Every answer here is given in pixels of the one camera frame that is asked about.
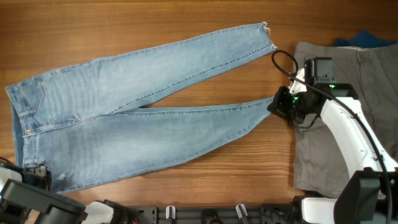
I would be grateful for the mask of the light blue jeans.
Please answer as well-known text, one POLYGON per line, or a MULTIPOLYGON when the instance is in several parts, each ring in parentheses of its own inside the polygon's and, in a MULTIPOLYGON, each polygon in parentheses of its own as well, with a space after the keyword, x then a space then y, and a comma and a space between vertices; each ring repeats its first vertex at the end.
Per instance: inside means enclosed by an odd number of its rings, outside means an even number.
POLYGON ((270 98, 155 108, 188 86, 275 50, 266 22, 50 70, 6 87, 16 164, 44 166, 56 193, 200 157, 252 131, 270 98))

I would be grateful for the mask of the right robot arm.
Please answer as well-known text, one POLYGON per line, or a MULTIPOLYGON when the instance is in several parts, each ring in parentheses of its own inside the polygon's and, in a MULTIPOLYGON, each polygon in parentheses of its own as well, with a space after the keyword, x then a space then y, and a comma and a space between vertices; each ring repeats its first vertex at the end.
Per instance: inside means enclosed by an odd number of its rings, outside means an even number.
POLYGON ((397 162, 386 152, 361 109, 349 83, 338 83, 330 57, 305 61, 286 73, 268 111, 301 127, 309 114, 331 131, 348 168, 349 181, 337 199, 296 197, 302 223, 397 223, 397 162))

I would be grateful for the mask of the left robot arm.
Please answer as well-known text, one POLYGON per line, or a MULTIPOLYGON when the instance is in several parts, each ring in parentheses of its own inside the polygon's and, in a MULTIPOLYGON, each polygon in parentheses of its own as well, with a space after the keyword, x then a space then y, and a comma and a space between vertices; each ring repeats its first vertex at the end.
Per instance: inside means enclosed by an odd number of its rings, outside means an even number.
POLYGON ((84 205, 50 191, 51 173, 45 166, 21 168, 1 158, 1 223, 23 224, 38 212, 37 224, 136 224, 134 212, 116 202, 84 205))

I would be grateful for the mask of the grey shorts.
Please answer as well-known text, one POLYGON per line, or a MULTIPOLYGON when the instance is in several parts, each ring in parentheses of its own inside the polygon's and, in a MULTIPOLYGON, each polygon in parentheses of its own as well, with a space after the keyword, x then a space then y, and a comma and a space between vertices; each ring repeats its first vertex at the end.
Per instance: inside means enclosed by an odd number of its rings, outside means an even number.
MULTIPOLYGON (((397 159, 397 45, 378 48, 324 47, 307 42, 296 46, 295 59, 330 57, 337 82, 349 83, 378 140, 397 159)), ((308 115, 295 129, 294 187, 337 198, 349 181, 341 151, 322 120, 308 115)))

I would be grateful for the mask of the dark blue garment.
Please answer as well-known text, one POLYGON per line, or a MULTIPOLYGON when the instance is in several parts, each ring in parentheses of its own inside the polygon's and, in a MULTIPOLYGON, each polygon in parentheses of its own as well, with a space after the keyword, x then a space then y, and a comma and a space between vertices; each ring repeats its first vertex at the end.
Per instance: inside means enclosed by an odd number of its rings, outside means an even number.
POLYGON ((360 48, 378 48, 378 47, 386 47, 393 44, 396 44, 396 40, 384 40, 372 35, 370 32, 366 30, 362 30, 358 32, 351 39, 342 39, 337 38, 333 46, 334 47, 360 47, 360 48))

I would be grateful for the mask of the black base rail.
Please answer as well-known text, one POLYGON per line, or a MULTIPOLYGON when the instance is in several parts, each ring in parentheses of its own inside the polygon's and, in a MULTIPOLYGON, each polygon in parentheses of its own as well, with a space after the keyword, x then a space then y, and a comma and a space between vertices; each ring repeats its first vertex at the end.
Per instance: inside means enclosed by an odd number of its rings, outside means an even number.
POLYGON ((166 207, 131 207, 139 223, 146 224, 289 224, 296 223, 295 209, 289 204, 246 206, 248 217, 239 219, 232 207, 175 207, 176 219, 165 218, 166 207))

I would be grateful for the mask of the right white rail clip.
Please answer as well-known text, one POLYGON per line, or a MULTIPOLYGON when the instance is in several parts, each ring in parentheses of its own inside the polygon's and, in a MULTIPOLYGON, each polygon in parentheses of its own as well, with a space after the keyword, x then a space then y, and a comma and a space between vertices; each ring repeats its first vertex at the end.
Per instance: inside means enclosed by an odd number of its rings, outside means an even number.
POLYGON ((248 213, 244 204, 237 204, 237 206, 235 206, 235 210, 239 219, 244 219, 248 217, 248 213))

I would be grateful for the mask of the white rail clip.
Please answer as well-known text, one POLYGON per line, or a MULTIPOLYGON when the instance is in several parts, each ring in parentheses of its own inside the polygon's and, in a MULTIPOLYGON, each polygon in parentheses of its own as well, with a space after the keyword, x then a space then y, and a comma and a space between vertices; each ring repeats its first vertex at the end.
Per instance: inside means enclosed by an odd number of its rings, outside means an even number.
POLYGON ((167 220, 175 220, 176 219, 176 208, 173 205, 169 205, 166 207, 165 218, 167 220))
POLYGON ((235 210, 239 219, 244 219, 248 217, 248 213, 244 204, 237 204, 237 206, 235 206, 235 210))

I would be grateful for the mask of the left white rail clip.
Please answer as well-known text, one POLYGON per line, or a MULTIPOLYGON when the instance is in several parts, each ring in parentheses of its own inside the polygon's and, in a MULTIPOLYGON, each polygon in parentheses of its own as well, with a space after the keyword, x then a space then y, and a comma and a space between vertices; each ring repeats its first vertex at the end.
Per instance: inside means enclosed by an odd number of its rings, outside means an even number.
POLYGON ((173 205, 169 205, 166 207, 165 218, 167 220, 175 220, 176 219, 176 208, 173 205))

